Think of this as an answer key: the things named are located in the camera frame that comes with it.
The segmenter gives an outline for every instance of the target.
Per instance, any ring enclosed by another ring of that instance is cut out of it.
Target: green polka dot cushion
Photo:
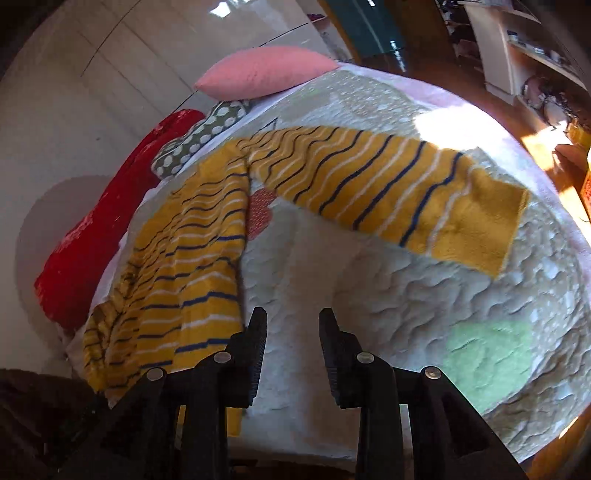
[[[152,162],[152,171],[161,179],[176,175],[202,146],[238,122],[250,109],[249,100],[218,103],[185,136],[171,140],[160,149]]]

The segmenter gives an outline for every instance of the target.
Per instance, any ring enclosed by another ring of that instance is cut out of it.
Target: yellow striped sweater
[[[345,228],[496,276],[528,201],[461,152],[412,138],[294,127],[230,140],[142,228],[85,333],[86,375],[119,398],[149,368],[191,368],[242,328],[237,269],[249,175]],[[239,417],[229,419],[238,431]]]

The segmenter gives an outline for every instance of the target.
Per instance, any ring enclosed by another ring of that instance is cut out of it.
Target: screw
[[[375,357],[369,352],[361,352],[357,354],[357,361],[360,364],[370,364],[373,363]]]
[[[227,364],[232,360],[232,355],[228,352],[218,352],[213,356],[213,361],[217,364]]]
[[[146,377],[148,377],[148,380],[150,380],[151,382],[160,380],[163,376],[164,370],[162,370],[161,368],[153,368],[151,370],[148,370],[148,373],[146,375]]]
[[[431,380],[437,380],[438,378],[441,378],[441,370],[437,367],[427,367],[425,369],[425,375]]]

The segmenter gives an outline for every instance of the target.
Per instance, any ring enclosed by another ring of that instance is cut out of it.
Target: white quilt
[[[233,134],[250,135],[274,122],[274,128],[334,125],[433,141],[420,131],[429,115],[425,104],[399,90],[340,70],[274,102]],[[469,153],[491,175],[516,182],[499,167],[510,166],[506,158]],[[516,168],[521,181],[528,170],[540,174],[528,161]],[[189,166],[138,209],[122,260],[145,220],[190,174]],[[572,230],[567,214],[556,200],[550,209],[536,187],[527,186],[534,195],[505,270],[494,280],[344,231],[275,199],[270,221],[242,258],[245,318],[255,306],[265,307],[269,331],[259,393],[231,446],[322,463],[355,458],[358,413],[336,407],[318,339],[318,313],[327,306],[364,349],[391,364],[441,367],[518,460],[556,437],[587,404],[590,310],[580,261],[588,260],[589,246],[575,251],[572,235],[564,233]],[[253,181],[252,191],[258,188]]]

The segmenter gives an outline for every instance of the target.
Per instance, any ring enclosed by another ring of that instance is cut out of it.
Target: red pillow
[[[197,110],[181,110],[162,120],[125,160],[96,206],[60,241],[35,280],[50,320],[66,330],[84,325],[96,286],[135,210],[160,181],[150,170],[154,157],[203,118]]]

